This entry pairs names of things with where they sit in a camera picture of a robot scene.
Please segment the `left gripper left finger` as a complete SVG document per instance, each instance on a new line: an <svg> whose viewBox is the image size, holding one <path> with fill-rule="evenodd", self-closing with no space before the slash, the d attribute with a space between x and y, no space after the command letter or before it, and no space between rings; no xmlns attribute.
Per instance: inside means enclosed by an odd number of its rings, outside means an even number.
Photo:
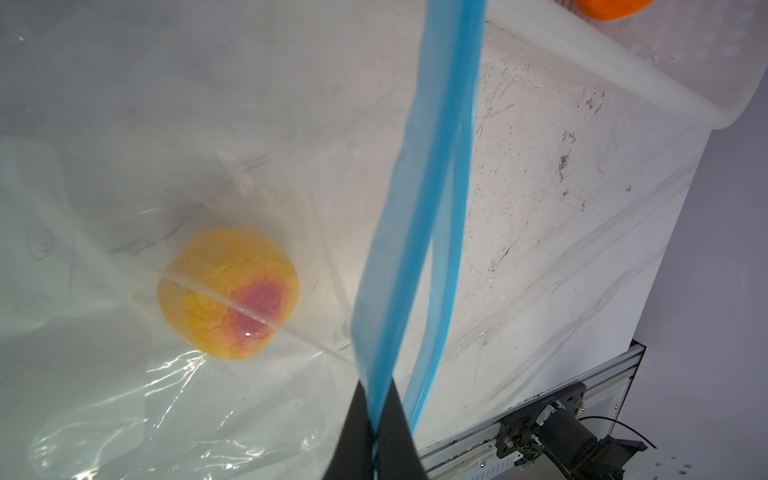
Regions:
<svg viewBox="0 0 768 480"><path fill-rule="evenodd" d="M358 383L334 454L323 480L373 480L374 434L365 390Z"/></svg>

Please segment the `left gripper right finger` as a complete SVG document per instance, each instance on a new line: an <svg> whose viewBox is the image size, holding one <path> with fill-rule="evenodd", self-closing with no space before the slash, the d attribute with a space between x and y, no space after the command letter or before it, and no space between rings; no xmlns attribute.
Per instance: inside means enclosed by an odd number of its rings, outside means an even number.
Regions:
<svg viewBox="0 0 768 480"><path fill-rule="evenodd" d="M376 437L376 475L380 480L427 480L396 384L391 382Z"/></svg>

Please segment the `yellow peach fruit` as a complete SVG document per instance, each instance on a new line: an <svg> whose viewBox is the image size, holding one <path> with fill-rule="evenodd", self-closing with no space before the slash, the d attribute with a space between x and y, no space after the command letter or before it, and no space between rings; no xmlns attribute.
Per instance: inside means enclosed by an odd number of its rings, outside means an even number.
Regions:
<svg viewBox="0 0 768 480"><path fill-rule="evenodd" d="M290 258L252 230L202 231L167 271L277 322L287 320L299 298L299 279ZM274 335L270 326L166 278L158 282L156 296L169 325L194 347L218 358L248 358Z"/></svg>

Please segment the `clear zip top bag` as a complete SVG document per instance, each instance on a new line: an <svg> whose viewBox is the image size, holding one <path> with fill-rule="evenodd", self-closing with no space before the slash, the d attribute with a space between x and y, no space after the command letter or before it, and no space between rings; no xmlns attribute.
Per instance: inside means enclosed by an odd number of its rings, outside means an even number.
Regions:
<svg viewBox="0 0 768 480"><path fill-rule="evenodd" d="M485 23L3 2L2 477L419 477Z"/></svg>

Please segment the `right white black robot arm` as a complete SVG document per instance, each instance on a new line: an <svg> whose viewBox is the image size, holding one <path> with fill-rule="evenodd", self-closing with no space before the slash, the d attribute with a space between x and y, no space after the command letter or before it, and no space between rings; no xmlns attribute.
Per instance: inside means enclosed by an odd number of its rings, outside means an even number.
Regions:
<svg viewBox="0 0 768 480"><path fill-rule="evenodd" d="M666 454L642 440L602 438L577 417L586 386L566 385L511 410L499 421L496 457L516 466L548 458L566 479L735 479L737 473Z"/></svg>

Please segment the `orange tangerine bottom right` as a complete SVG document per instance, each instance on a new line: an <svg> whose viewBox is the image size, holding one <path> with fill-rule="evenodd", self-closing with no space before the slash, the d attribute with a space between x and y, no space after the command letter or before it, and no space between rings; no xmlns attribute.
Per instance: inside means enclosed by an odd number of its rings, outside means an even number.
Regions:
<svg viewBox="0 0 768 480"><path fill-rule="evenodd" d="M650 5L653 0L577 0L577 6L587 17L610 21L632 15Z"/></svg>

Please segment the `white perforated plastic basket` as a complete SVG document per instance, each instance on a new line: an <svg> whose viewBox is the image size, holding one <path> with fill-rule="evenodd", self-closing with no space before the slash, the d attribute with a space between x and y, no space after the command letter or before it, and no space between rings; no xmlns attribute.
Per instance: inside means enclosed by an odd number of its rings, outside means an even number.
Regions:
<svg viewBox="0 0 768 480"><path fill-rule="evenodd" d="M491 1L521 56L578 85L620 90L710 129L743 113L767 69L764 1L654 1L600 21L574 1Z"/></svg>

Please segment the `aluminium front rail base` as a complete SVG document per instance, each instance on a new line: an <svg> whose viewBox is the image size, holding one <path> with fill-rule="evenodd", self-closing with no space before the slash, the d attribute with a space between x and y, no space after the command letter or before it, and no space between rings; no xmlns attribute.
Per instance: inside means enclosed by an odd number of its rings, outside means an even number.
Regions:
<svg viewBox="0 0 768 480"><path fill-rule="evenodd" d="M638 432L612 437L644 356L643 345L448 440L420 457L431 479L496 479L547 468L558 479L622 479L624 465L650 448Z"/></svg>

